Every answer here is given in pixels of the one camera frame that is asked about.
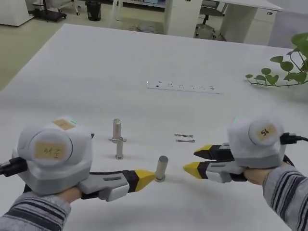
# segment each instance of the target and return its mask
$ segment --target gray striped shirt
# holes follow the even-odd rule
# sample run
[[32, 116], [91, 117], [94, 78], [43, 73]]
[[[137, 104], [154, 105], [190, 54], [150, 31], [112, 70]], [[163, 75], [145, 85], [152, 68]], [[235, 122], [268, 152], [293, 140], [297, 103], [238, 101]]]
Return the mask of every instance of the gray striped shirt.
[[27, 192], [0, 218], [0, 231], [60, 231], [70, 211], [70, 204], [57, 196]]
[[268, 205], [293, 231], [308, 231], [308, 181], [295, 167], [271, 171], [263, 183]]

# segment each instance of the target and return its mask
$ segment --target handwritten label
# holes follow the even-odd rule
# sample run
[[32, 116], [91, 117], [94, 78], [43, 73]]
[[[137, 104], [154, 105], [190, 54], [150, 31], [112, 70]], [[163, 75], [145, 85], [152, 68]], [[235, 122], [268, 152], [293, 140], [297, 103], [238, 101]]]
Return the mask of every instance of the handwritten label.
[[65, 157], [65, 143], [37, 142], [34, 157], [46, 160], [62, 160]]
[[269, 124], [262, 130], [257, 132], [257, 137], [259, 138], [260, 141], [264, 141], [274, 135], [276, 135], [277, 130], [274, 125]]
[[64, 131], [75, 127], [75, 125], [71, 124], [70, 122], [66, 121], [65, 119], [58, 119], [58, 120], [53, 121], [52, 123], [57, 125], [58, 127], [62, 128]]

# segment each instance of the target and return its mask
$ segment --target floor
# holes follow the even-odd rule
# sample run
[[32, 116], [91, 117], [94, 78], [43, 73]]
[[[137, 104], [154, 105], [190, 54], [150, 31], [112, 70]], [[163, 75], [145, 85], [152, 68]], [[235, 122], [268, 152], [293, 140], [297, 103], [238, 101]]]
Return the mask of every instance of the floor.
[[[51, 23], [32, 19], [20, 27], [0, 25], [0, 90], [3, 89], [20, 69], [31, 59], [31, 57], [45, 44], [45, 42], [64, 23], [107, 27], [112, 5], [102, 4], [101, 21], [92, 22], [87, 18], [87, 11], [84, 1], [80, 16], [77, 16], [73, 8], [64, 8], [67, 19], [58, 23]], [[151, 11], [133, 7], [124, 7], [121, 12], [121, 19], [117, 22], [116, 28], [135, 30], [141, 28], [155, 28], [156, 33], [162, 32], [163, 12]], [[219, 28], [222, 18], [212, 17], [208, 24]], [[200, 31], [199, 37], [206, 36], [206, 31]]]

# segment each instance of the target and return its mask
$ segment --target power outlet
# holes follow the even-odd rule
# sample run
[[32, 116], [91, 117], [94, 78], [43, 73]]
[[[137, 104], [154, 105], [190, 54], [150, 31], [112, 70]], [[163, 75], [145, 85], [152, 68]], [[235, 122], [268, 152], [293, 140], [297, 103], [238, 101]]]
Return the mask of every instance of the power outlet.
[[218, 91], [214, 86], [207, 85], [193, 85], [193, 84], [177, 84], [172, 82], [147, 82], [148, 89], [157, 90], [175, 90], [175, 91], [189, 91], [189, 92], [200, 92], [200, 93], [210, 93], [210, 94], [220, 94], [223, 92]]

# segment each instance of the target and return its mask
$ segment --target table surface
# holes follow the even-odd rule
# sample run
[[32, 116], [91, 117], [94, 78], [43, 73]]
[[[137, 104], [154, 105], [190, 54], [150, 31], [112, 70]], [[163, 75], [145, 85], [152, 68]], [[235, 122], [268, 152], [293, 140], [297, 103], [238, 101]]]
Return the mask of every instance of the table surface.
[[[7, 161], [27, 125], [44, 125], [70, 115], [95, 132], [92, 170], [155, 171], [169, 157], [166, 181], [107, 203], [76, 201], [68, 231], [288, 230], [266, 205], [261, 187], [197, 180], [182, 170], [202, 161], [194, 150], [227, 141], [234, 118], [276, 115], [285, 130], [307, 136], [308, 108], [289, 100], [288, 91], [254, 88], [244, 76], [267, 66], [288, 49], [63, 25], [0, 92], [0, 161]], [[222, 95], [150, 90], [147, 81], [214, 86]], [[107, 141], [114, 118], [122, 120], [124, 159]], [[196, 143], [176, 143], [174, 133], [193, 134]], [[308, 174], [307, 144], [287, 148]], [[0, 178], [4, 213], [23, 190], [14, 176]]]
[[283, 8], [265, 0], [220, 0], [221, 2], [242, 6], [251, 6], [274, 11], [283, 11]]

